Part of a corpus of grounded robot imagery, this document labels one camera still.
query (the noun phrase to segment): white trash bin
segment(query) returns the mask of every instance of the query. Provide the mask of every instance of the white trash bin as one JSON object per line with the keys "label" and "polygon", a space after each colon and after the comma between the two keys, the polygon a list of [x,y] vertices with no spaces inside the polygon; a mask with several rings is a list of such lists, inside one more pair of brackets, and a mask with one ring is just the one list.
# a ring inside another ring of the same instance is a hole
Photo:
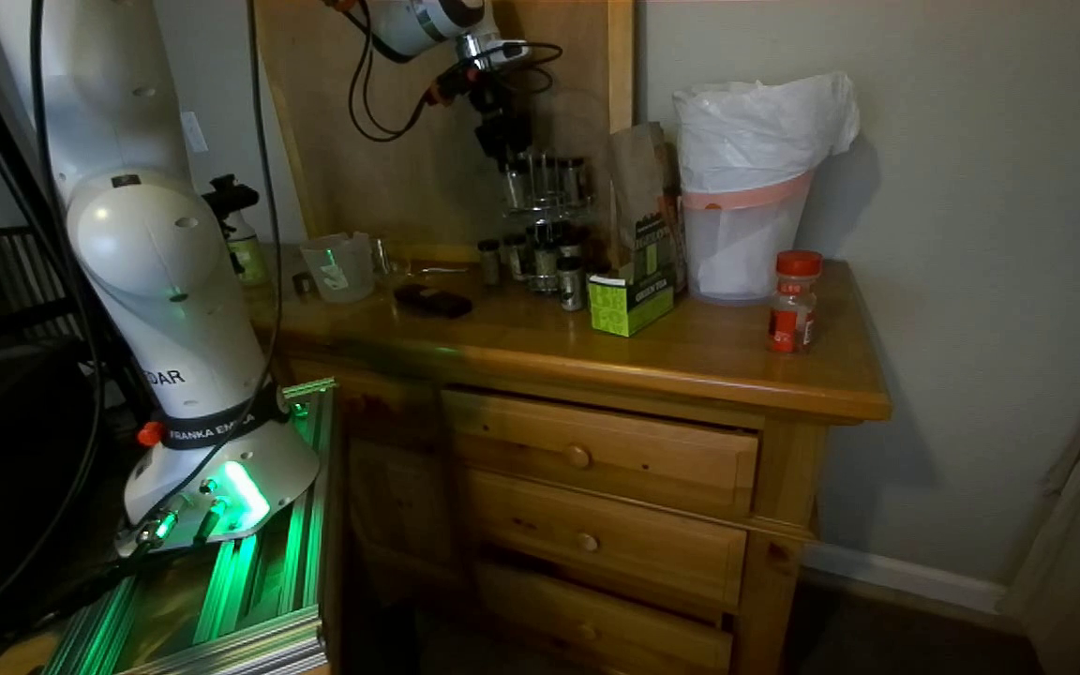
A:
{"label": "white trash bin", "polygon": [[773,262],[796,246],[810,175],[732,195],[683,195],[691,296],[752,305],[773,296]]}

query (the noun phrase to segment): red cap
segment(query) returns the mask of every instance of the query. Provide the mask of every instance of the red cap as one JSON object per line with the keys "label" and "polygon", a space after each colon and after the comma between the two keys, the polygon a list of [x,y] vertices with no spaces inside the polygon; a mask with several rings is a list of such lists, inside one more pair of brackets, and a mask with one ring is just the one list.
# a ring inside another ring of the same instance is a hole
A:
{"label": "red cap", "polygon": [[776,272],[815,277],[820,270],[826,270],[826,260],[818,250],[781,250],[776,254]]}
{"label": "red cap", "polygon": [[140,442],[142,450],[153,450],[161,440],[165,440],[165,425],[161,425],[161,420],[147,420],[147,425],[135,430],[135,442]]}

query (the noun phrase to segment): dresser top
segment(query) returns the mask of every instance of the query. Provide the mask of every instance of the dresser top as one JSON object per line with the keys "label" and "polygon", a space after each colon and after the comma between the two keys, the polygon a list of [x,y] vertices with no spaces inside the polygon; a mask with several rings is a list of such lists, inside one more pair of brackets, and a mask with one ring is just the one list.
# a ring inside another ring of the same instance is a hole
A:
{"label": "dresser top", "polygon": [[[277,346],[350,362],[377,359],[387,367],[393,359],[403,376],[457,381],[533,380],[828,420],[887,417],[865,309],[843,262],[828,262],[815,346],[796,356],[765,350],[765,305],[680,299],[636,337],[610,337],[590,330],[585,312],[566,314],[530,287],[466,296],[472,296],[472,312],[460,319],[407,314],[387,294],[358,305],[283,299]],[[251,312],[260,325],[271,325],[267,299]]]}

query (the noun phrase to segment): green light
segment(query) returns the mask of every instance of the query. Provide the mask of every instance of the green light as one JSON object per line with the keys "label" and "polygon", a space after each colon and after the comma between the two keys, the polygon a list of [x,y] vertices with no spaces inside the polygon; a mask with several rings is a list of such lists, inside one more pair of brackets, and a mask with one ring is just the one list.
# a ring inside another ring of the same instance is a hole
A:
{"label": "green light", "polygon": [[243,524],[262,522],[262,516],[271,514],[271,504],[267,504],[267,496],[251,485],[246,470],[243,470],[241,460],[230,460],[230,464],[226,464],[226,476],[230,476],[233,491],[235,491],[235,496],[243,500],[243,506],[246,506]]}
{"label": "green light", "polygon": [[171,534],[176,514],[170,510],[156,524],[156,539],[165,539]]}

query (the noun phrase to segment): cup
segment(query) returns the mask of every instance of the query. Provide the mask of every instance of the cup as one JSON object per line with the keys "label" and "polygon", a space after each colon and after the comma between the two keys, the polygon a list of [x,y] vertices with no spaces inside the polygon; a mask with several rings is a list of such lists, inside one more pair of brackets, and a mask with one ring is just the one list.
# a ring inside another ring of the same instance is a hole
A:
{"label": "cup", "polygon": [[306,272],[325,305],[355,305],[373,294],[373,246],[368,232],[335,232],[301,242]]}

